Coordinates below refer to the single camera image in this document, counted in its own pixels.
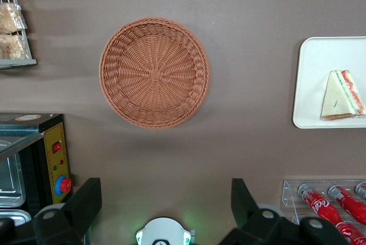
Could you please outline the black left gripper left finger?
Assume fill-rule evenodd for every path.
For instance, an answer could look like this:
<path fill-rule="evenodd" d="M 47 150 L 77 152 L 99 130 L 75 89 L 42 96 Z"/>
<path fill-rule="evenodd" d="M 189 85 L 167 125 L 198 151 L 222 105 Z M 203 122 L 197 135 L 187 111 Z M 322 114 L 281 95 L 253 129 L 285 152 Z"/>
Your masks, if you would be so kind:
<path fill-rule="evenodd" d="M 25 224 L 2 218 L 1 244 L 83 244 L 101 207 L 100 178 L 89 178 L 66 203 L 43 208 Z"/>

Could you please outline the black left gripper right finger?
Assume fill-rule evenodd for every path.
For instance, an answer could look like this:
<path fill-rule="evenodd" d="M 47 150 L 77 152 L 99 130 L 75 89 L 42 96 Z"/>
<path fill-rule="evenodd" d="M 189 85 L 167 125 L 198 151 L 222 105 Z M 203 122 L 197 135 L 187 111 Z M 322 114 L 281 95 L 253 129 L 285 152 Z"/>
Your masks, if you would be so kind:
<path fill-rule="evenodd" d="M 259 208 L 245 182 L 232 179 L 231 209 L 237 227 L 220 244 L 348 244 L 331 222 L 314 217 L 299 225 L 268 208 Z"/>

